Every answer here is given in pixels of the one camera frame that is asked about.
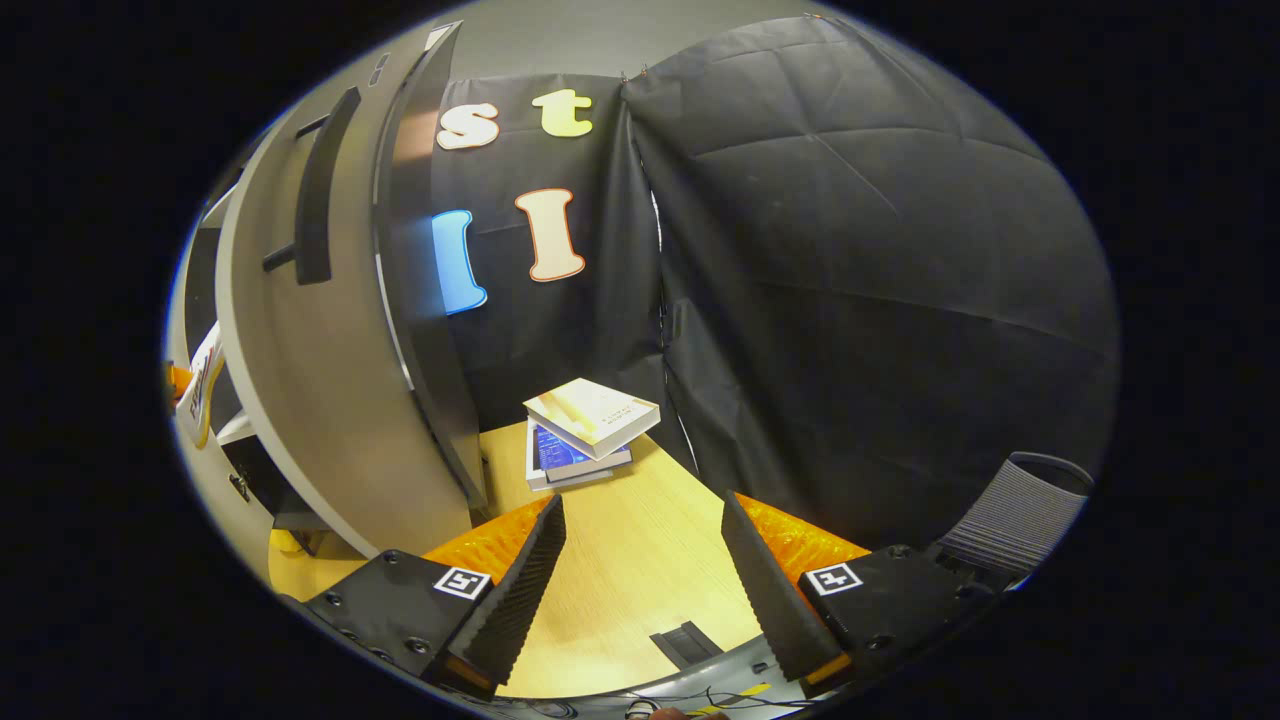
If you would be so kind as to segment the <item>yellow tape strip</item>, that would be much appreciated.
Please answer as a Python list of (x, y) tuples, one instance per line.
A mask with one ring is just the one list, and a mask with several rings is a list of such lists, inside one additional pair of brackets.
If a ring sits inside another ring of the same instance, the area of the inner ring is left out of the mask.
[(736, 692), (713, 691), (710, 687), (707, 687), (701, 696), (705, 700), (704, 706), (687, 711), (686, 715), (690, 719), (709, 717), (718, 714), (727, 714), (730, 710), (767, 706), (769, 702), (763, 700), (762, 694), (772, 688), (771, 683), (756, 683)]

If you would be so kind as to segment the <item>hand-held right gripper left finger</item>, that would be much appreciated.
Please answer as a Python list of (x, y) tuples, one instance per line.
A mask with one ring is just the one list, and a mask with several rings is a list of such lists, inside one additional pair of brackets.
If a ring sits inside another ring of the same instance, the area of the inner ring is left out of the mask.
[(492, 698), (513, 671), (566, 541), (548, 496), (424, 555), (385, 550), (301, 602), (330, 638), (445, 691)]

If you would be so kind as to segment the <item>grey cabinet door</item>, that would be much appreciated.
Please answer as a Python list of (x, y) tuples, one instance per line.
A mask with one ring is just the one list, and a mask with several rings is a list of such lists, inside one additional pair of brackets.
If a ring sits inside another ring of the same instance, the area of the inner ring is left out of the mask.
[[(425, 553), (471, 527), (398, 356), (375, 258), (379, 143), (396, 96), (440, 29), (421, 24), (339, 69), (276, 119), (230, 193), (215, 270), (227, 369), (257, 437), (298, 496), (361, 555)], [(294, 238), (315, 133), (351, 86), (361, 104), (335, 164), (332, 279), (262, 260)]]

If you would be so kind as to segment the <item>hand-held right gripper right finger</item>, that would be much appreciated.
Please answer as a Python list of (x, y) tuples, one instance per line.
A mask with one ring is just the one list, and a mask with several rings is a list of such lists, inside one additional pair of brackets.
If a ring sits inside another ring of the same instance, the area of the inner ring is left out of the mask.
[(970, 626), (998, 596), (920, 550), (864, 550), (733, 491), (721, 534), (780, 670), (803, 685), (873, 685)]

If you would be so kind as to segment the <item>beige book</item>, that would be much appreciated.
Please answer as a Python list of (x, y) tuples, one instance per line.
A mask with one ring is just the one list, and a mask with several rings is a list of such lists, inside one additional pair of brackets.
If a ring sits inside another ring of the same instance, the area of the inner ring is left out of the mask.
[(530, 419), (580, 454), (600, 460), (660, 421), (658, 404), (577, 378), (524, 402)]

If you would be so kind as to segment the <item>white striped shoe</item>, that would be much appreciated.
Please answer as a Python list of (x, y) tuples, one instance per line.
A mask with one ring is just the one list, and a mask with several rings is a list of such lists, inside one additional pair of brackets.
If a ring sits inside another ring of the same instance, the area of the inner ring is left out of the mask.
[(225, 366), (220, 323), (215, 322), (191, 359), (189, 382), (174, 406), (174, 418), (196, 448), (210, 438), (211, 397)]

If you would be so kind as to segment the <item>black backdrop cloth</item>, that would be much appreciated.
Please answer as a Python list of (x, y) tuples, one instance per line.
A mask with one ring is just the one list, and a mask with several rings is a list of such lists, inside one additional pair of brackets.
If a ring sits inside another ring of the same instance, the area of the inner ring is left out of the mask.
[(467, 211), (449, 316), (480, 430), (586, 378), (650, 438), (869, 548), (940, 538), (1018, 451), (1100, 471), (1114, 283), (1059, 169), (996, 105), (863, 23), (727, 29), (631, 78), (451, 81), (498, 137), (438, 150)]

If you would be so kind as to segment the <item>grey shoe cabinet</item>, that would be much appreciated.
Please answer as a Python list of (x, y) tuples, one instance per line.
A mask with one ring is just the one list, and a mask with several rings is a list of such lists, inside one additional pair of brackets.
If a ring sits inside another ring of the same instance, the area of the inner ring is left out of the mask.
[[(399, 87), (387, 118), (375, 167), (375, 258), (396, 351), (429, 433), (466, 496), (472, 524), (474, 514), (486, 503), (477, 418), (445, 318), (430, 209), (436, 119), (461, 24), (424, 24), (440, 29), (442, 37)], [(298, 100), (237, 152), (195, 217), (174, 279), (163, 346), (163, 356), (178, 366), (189, 368), (196, 348), (219, 322), (215, 270), (230, 193), (265, 133)], [(173, 438), (197, 505), (257, 579), (271, 583), (270, 538), (276, 530), (298, 539), (328, 530), (367, 557), (324, 523), (270, 459), (238, 397), (227, 354), (211, 410), (204, 448), (184, 436), (174, 411)]]

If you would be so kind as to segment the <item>black floor plate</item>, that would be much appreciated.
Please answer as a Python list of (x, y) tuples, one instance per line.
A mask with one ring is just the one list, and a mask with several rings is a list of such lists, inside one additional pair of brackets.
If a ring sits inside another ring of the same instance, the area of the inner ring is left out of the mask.
[(649, 639), (678, 670), (703, 664), (724, 652), (692, 621), (681, 623), (668, 632), (654, 633)]

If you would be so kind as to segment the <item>blue cover book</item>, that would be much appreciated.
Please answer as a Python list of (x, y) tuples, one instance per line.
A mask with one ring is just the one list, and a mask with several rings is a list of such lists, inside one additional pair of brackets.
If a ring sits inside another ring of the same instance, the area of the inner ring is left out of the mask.
[(632, 461), (627, 445), (602, 460), (593, 460), (532, 419), (526, 423), (525, 479), (532, 492), (604, 480)]

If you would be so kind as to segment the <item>grey ribbed object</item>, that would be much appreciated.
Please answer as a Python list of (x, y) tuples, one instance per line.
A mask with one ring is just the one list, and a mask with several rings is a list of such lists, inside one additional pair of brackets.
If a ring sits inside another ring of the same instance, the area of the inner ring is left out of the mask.
[(950, 559), (1006, 577), (1016, 585), (1057, 548), (1093, 489), (1094, 479), (1075, 462), (1012, 452), (934, 546)]

